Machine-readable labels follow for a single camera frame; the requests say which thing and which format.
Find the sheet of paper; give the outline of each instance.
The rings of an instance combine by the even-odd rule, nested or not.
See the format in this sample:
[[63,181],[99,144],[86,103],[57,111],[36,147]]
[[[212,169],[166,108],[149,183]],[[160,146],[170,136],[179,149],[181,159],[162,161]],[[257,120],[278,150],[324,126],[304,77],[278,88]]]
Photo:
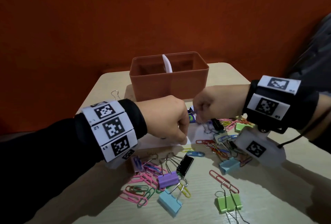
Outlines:
[[[191,123],[188,127],[187,144],[195,143],[196,140],[212,140],[213,133],[206,134],[201,124]],[[170,144],[168,139],[156,138],[150,134],[145,135],[139,139],[138,149],[147,149],[155,147],[168,147],[174,144]]]

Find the table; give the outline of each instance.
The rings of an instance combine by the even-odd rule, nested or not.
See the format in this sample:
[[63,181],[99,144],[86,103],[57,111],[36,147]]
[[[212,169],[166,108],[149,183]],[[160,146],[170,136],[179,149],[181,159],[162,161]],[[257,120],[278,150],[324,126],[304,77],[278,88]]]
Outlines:
[[[207,86],[249,83],[227,63],[213,63],[209,67]],[[118,90],[121,98],[134,100],[128,73],[102,75],[82,107],[112,98],[110,93],[113,90]],[[190,106],[192,103],[187,101],[186,104]],[[272,132],[269,137],[281,143],[297,135],[295,130],[288,129],[283,135]],[[183,156],[181,150],[184,147],[154,148],[139,150],[139,153],[144,156],[147,151],[157,152],[162,157],[173,151]],[[214,204],[214,193],[221,189],[220,184],[208,174],[211,169],[219,172],[219,160],[206,147],[193,147],[204,151],[206,157],[195,158],[186,176],[192,197],[180,197],[183,206],[176,218],[172,218],[157,203],[157,195],[152,196],[148,205],[141,209],[118,198],[122,186],[132,176],[128,172],[130,164],[118,170],[109,170],[104,162],[100,162],[58,197],[50,200],[28,223],[229,223],[225,215],[218,213]],[[240,190],[243,218],[250,224],[330,223],[331,156],[305,138],[286,145],[285,150],[287,161],[282,167],[271,169],[253,160],[231,175],[225,175]]]

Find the purple binder clip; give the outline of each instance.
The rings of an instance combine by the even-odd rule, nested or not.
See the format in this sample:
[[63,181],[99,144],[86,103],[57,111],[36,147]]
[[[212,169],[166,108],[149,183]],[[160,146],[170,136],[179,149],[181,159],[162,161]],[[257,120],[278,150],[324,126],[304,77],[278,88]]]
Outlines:
[[167,167],[167,174],[163,174],[163,168],[162,168],[162,160],[160,159],[160,164],[161,164],[161,169],[162,169],[162,175],[158,176],[158,180],[159,180],[159,188],[166,188],[169,186],[173,186],[179,183],[179,177],[177,175],[176,171],[170,172],[167,161],[168,159],[164,159],[165,160],[165,166]]

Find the blue paper clip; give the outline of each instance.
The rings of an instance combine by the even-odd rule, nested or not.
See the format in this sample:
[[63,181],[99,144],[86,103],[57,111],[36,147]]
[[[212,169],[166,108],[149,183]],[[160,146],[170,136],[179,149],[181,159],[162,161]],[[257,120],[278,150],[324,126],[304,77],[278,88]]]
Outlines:
[[193,157],[204,157],[205,156],[204,152],[197,152],[197,151],[188,151],[186,154],[188,156],[193,156]]
[[185,178],[181,178],[181,180],[185,181],[185,185],[182,186],[182,189],[180,190],[180,193],[177,197],[177,199],[172,196],[172,192],[180,185],[180,182],[169,192],[167,189],[164,190],[160,196],[159,196],[159,203],[170,213],[172,217],[175,217],[182,207],[183,203],[179,201],[179,197],[185,187],[188,186],[187,181]]
[[236,160],[234,157],[231,157],[230,159],[225,160],[219,164],[219,169],[225,174],[230,171],[236,170],[239,167],[240,161]]

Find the orange plastic box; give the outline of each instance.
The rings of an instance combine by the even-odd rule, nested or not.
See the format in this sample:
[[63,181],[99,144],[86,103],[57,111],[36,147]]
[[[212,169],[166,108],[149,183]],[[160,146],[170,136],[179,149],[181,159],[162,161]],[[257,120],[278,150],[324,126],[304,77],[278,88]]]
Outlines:
[[137,101],[174,95],[194,98],[206,86],[209,66],[197,52],[166,54],[172,73],[166,73],[162,55],[132,59],[130,79]]

